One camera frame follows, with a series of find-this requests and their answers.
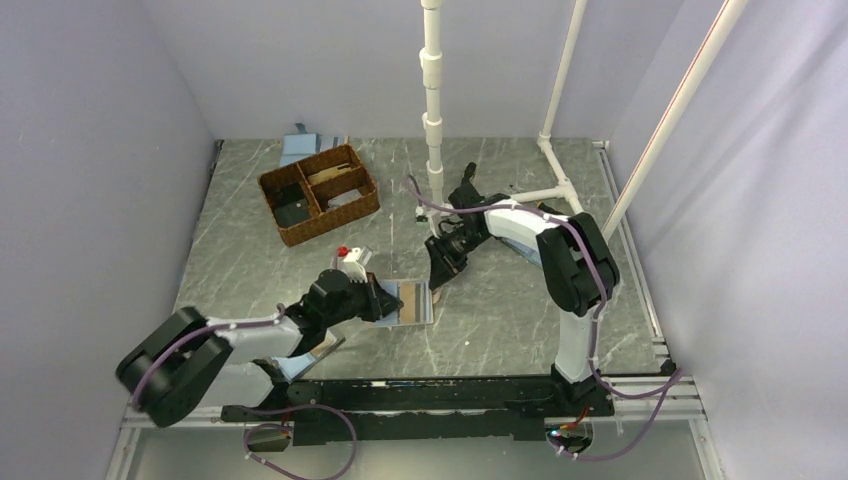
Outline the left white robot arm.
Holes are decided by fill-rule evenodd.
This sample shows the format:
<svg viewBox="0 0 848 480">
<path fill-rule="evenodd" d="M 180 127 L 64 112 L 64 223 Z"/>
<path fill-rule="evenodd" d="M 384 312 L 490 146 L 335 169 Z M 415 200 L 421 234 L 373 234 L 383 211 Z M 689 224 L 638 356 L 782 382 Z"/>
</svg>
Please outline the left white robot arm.
<svg viewBox="0 0 848 480">
<path fill-rule="evenodd" d="M 375 323 L 404 305 L 373 273 L 357 281 L 326 269 L 297 302 L 266 317 L 221 319 L 193 306 L 176 310 L 118 363 L 115 376 L 133 409 L 158 427 L 199 407 L 226 405 L 272 420 L 285 411 L 288 394 L 262 361 L 307 354 L 332 327 L 352 319 Z"/>
</svg>

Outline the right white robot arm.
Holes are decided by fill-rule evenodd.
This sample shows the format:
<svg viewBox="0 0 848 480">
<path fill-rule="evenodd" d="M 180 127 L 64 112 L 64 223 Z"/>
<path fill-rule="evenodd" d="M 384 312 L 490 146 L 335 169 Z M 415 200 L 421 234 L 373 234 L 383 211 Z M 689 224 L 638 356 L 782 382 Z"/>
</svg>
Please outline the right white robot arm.
<svg viewBox="0 0 848 480">
<path fill-rule="evenodd" d="M 490 238 L 509 240 L 538 255 L 545 286 L 560 311 L 559 346 L 551 388 L 557 411 L 574 415 L 585 407 L 594 376 L 597 322 L 621 280 L 618 265 L 596 221 L 525 206 L 505 194 L 484 197 L 470 183 L 457 187 L 442 213 L 455 215 L 448 231 L 430 236 L 429 287 L 438 290 L 467 267 L 467 257 Z"/>
</svg>

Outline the tan blue card holder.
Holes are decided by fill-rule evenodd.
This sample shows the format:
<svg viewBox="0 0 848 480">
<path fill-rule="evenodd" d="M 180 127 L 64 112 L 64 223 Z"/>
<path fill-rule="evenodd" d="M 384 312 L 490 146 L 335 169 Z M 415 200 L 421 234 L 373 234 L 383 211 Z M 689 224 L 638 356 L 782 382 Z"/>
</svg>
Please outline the tan blue card holder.
<svg viewBox="0 0 848 480">
<path fill-rule="evenodd" d="M 423 327 L 434 323 L 434 297 L 426 280 L 380 280 L 379 285 L 403 306 L 376 321 L 374 327 Z"/>
</svg>

